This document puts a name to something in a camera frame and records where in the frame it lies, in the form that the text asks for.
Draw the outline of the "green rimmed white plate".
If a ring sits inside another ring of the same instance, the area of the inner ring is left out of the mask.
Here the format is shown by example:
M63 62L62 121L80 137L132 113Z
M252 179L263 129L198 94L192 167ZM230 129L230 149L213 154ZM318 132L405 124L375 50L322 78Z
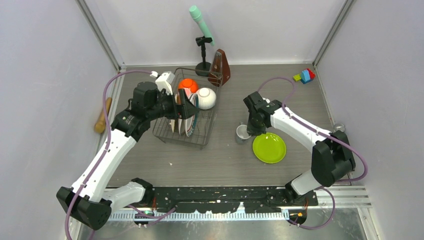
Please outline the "green rimmed white plate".
M199 100L192 100L190 101L196 108L199 108ZM194 130L195 130L195 126L197 123L197 118L198 118L198 112L197 111L193 116L191 116L190 118L186 119L184 121L185 123L185 134L187 137L191 137Z

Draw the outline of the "white bowl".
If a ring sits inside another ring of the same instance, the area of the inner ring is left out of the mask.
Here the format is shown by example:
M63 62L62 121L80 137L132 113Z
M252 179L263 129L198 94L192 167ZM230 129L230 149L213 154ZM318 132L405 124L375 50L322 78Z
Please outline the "white bowl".
M202 87L196 93L198 96L198 107L201 110L209 110L215 106L217 95L211 88Z

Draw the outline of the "lime green plate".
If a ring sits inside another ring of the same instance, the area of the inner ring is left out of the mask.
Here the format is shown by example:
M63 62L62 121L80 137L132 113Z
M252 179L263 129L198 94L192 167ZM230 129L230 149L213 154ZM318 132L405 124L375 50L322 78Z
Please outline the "lime green plate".
M271 132L256 136L252 143L252 150L256 158L265 164L276 164L287 154L284 140Z

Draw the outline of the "small grey patterned mug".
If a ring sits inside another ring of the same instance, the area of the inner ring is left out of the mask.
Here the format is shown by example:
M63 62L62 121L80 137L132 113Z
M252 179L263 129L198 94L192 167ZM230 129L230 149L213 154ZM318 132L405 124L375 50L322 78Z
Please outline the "small grey patterned mug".
M243 145L248 142L251 138L247 131L247 125L240 122L239 126L235 130L235 142L239 145Z

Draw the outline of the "woven bamboo plate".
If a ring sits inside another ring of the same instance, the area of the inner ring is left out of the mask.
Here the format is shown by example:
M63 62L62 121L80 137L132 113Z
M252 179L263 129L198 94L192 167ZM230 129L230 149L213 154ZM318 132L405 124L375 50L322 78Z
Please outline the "woven bamboo plate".
M169 125L170 125L170 128L171 128L171 132L174 133L175 132L175 127L176 127L176 120L175 119L171 119L169 121Z

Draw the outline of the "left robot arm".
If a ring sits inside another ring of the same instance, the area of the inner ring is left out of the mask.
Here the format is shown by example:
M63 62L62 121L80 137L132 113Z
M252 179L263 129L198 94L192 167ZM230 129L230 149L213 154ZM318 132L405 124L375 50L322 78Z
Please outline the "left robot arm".
M153 202L153 185L138 177L110 192L105 189L124 156L151 127L152 121L162 117L186 120L199 112L193 94L187 95L180 89L178 96L179 101L176 101L172 90L159 89L153 82L137 85L127 108L115 116L104 150L97 153L71 187L58 190L56 197L70 217L97 231L117 210L134 203L148 207Z

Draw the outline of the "white printed round plate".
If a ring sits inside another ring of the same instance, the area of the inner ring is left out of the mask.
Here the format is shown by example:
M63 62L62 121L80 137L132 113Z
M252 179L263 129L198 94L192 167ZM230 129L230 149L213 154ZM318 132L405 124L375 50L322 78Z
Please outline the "white printed round plate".
M178 126L178 134L179 134L180 136L184 135L184 134L185 134L185 124L184 124L184 120L183 120L183 119L178 119L177 126Z

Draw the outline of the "orange bowl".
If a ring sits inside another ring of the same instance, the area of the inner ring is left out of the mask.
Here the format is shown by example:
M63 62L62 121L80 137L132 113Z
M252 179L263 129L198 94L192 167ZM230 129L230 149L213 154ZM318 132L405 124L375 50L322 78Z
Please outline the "orange bowl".
M198 83L192 78L184 78L178 84L178 89L189 89L192 93L196 93L199 90Z

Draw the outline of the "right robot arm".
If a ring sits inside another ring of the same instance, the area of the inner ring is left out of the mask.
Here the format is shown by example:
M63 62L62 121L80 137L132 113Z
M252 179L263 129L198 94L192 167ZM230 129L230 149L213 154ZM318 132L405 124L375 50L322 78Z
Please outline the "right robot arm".
M248 109L247 133L265 134L275 128L301 143L311 152L311 167L285 185L284 198L299 205L306 194L330 187L356 168L349 140L341 131L330 132L299 117L282 102L263 98L257 91L243 100Z

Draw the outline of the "black wire dish rack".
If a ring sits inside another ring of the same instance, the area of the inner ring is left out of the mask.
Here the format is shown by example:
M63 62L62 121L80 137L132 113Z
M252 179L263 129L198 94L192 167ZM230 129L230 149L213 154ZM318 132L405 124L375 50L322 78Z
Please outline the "black wire dish rack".
M200 88L210 88L216 93L216 103L211 109L202 109L198 112L195 129L191 137L187 137L186 132L184 135L179 135L178 121L175 121L175 131L172 132L170 119L165 117L156 120L153 126L153 135L164 143L202 149L208 144L212 134L213 126L217 117L221 87L212 85L208 81L208 77L197 75L194 69L178 67L173 74L175 75L175 79L171 86L174 92L178 90L178 85L181 80L187 78L193 79L197 82Z

